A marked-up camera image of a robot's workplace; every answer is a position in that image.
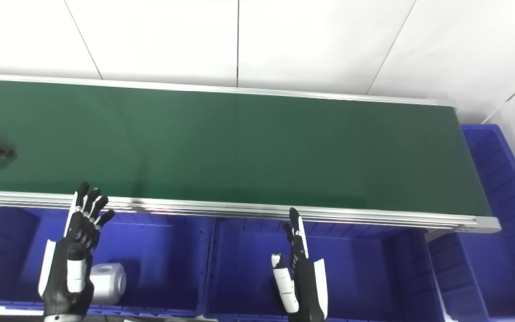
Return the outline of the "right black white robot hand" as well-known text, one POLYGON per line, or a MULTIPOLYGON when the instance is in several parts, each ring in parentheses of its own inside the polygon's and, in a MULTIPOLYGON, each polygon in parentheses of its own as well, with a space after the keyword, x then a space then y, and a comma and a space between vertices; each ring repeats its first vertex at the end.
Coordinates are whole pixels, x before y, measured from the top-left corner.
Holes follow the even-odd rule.
POLYGON ((287 261, 280 252, 270 262, 282 305, 289 322, 325 322, 328 316, 328 287, 324 259, 309 258, 306 230, 296 208, 289 210, 290 222, 283 228, 291 245, 287 261))

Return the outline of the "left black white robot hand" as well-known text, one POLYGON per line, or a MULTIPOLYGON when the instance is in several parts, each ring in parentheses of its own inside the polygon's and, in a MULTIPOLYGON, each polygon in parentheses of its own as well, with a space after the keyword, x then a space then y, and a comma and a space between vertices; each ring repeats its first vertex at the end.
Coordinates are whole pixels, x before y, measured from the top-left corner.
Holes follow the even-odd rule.
POLYGON ((100 214, 108 201, 99 188, 82 182, 74 192, 63 237, 47 241, 38 284, 44 322, 81 322, 87 315, 95 289, 90 279, 93 253, 101 229, 115 215, 112 209, 100 214))

